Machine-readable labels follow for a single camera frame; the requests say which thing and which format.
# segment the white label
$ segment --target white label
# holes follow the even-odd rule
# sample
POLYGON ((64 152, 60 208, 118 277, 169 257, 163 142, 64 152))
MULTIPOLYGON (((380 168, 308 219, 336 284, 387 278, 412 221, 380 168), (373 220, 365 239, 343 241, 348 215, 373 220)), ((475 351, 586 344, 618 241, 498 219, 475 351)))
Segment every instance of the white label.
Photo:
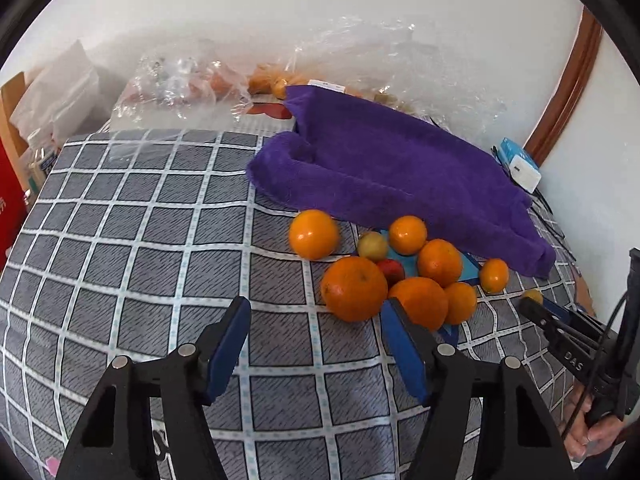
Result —
POLYGON ((509 170, 511 171, 511 178, 515 180, 522 189, 530 193, 533 193, 542 178, 540 172, 519 155, 513 157, 509 165, 509 170))
POLYGON ((334 92, 340 92, 344 94, 344 86, 328 83, 327 81, 320 81, 318 79, 310 79, 309 84, 311 86, 319 86, 320 88, 326 88, 327 90, 333 90, 334 92))

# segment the table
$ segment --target table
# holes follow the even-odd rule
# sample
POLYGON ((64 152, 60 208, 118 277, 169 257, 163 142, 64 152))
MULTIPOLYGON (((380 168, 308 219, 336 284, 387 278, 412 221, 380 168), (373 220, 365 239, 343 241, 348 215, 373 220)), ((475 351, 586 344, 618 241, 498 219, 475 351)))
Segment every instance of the table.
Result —
MULTIPOLYGON (((345 324, 322 304, 329 261, 354 251, 362 227, 340 222, 327 262, 292 254, 295 211, 256 193, 244 167, 273 131, 98 132, 65 146, 0 280, 0 430, 34 478, 50 478, 82 407, 118 354, 142 361, 194 341, 237 294, 252 302, 248 343, 225 394, 206 408, 230 479, 402 478, 426 420, 404 389, 380 320, 345 324), (131 160, 111 160, 130 143, 131 160)), ((549 280, 511 272, 501 294, 477 288, 458 348, 521 359, 556 421, 572 377, 514 300, 539 288, 575 308, 568 250, 536 202, 531 217, 558 259, 549 280)), ((470 476, 480 402, 470 409, 458 477, 470 476)), ((159 470, 172 478, 162 409, 152 402, 159 470)))

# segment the checkered tablecloth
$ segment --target checkered tablecloth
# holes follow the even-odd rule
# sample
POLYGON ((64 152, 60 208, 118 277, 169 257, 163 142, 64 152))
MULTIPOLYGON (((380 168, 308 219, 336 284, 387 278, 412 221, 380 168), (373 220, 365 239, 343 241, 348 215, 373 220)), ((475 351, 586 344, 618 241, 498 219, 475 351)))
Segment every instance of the checkered tablecloth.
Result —
MULTIPOLYGON (((225 394, 206 408, 228 477, 402 478, 426 420, 404 389, 380 320, 345 324, 318 294, 329 262, 351 253, 361 227, 340 222, 342 244, 326 262, 292 254, 295 211, 256 193, 244 167, 269 134, 180 132, 165 154, 136 150, 111 160, 114 144, 164 132, 99 132, 66 145, 0 280, 0 430, 35 479, 65 444, 106 365, 137 361, 194 341, 237 294, 252 303, 250 336, 225 394)), ((542 208, 549 226, 558 226, 542 208)), ((513 301, 537 287, 572 307, 569 257, 557 247, 548 281, 511 273, 460 329, 469 356, 524 361, 556 420, 572 378, 513 301)), ((471 406, 458 473, 478 444, 480 402, 471 406)), ((152 402, 163 479, 172 463, 159 400, 152 402)))

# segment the red fruit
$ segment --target red fruit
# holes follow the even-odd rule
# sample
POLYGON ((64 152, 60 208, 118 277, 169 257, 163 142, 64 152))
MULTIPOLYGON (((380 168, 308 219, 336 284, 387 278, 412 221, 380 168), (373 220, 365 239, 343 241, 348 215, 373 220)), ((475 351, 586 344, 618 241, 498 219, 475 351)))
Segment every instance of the red fruit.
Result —
POLYGON ((387 258, 386 260, 380 260, 376 265, 385 275, 389 288, 404 280, 404 267, 397 260, 387 258))

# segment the purple towel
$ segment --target purple towel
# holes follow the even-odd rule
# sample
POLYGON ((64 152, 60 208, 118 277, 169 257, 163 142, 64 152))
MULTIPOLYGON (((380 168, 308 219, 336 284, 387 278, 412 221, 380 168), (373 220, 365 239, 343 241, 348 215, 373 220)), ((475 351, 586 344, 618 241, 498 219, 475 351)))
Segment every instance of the purple towel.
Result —
POLYGON ((257 190, 296 209, 388 228, 403 215, 429 238, 548 276, 556 254, 527 213, 530 197, 493 158, 444 130, 382 105, 316 88, 287 88, 296 132, 270 139, 247 166, 257 190))

